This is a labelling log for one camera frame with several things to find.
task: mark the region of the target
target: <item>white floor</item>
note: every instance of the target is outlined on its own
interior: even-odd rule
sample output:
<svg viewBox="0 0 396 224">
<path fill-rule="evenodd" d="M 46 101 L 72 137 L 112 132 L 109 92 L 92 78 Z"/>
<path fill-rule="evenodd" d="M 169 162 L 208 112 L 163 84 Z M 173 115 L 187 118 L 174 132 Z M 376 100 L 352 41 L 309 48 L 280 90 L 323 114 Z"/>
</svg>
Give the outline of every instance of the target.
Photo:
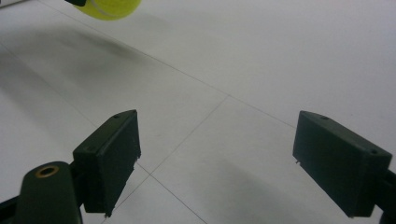
<svg viewBox="0 0 396 224">
<path fill-rule="evenodd" d="M 308 110 L 396 155 L 395 11 L 387 0 L 143 0 L 97 21 L 62 0 L 0 8 L 0 201 L 136 109 L 142 158 L 113 216 L 84 223 L 378 223 L 378 208 L 346 217 L 291 152 Z"/>
</svg>

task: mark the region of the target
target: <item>yellow tennis ball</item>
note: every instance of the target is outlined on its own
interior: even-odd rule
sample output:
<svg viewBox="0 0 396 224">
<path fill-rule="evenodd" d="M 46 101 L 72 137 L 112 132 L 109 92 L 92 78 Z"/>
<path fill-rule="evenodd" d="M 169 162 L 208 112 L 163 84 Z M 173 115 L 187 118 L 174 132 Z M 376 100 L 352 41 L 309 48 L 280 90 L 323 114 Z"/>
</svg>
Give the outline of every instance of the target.
<svg viewBox="0 0 396 224">
<path fill-rule="evenodd" d="M 75 6 L 83 13 L 102 21 L 114 21 L 134 12 L 141 0 L 87 0 L 84 7 Z"/>
</svg>

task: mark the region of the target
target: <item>white tile floor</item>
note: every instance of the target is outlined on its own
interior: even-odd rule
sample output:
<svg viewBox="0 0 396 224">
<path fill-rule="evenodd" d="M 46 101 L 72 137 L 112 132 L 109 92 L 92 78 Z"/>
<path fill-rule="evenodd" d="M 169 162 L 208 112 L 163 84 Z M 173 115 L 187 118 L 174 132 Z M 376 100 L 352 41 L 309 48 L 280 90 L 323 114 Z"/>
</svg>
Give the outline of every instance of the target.
<svg viewBox="0 0 396 224">
<path fill-rule="evenodd" d="M 0 8 L 0 200 L 137 109 L 142 158 L 113 216 L 85 223 L 377 223 L 377 208 L 347 218 L 291 151 L 304 109 L 396 155 L 395 11 L 143 0 L 109 22 L 62 0 Z"/>
</svg>

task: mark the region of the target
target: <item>tennis ball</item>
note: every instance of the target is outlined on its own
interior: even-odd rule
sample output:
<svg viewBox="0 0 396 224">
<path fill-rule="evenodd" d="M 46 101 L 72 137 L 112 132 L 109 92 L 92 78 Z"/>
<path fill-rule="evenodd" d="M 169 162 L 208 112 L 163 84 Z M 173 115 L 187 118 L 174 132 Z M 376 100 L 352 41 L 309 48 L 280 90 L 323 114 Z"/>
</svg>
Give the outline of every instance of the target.
<svg viewBox="0 0 396 224">
<path fill-rule="evenodd" d="M 134 12 L 141 0 L 87 0 L 83 13 L 102 21 L 115 21 Z"/>
</svg>

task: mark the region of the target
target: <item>ball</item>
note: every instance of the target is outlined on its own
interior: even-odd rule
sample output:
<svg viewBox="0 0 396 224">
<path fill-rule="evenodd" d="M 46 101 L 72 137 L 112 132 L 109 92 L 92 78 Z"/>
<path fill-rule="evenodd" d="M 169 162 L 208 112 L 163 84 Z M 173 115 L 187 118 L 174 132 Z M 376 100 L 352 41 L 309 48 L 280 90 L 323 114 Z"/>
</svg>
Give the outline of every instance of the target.
<svg viewBox="0 0 396 224">
<path fill-rule="evenodd" d="M 115 21 L 130 15 L 141 0 L 87 0 L 84 7 L 75 6 L 83 13 L 102 21 Z"/>
</svg>

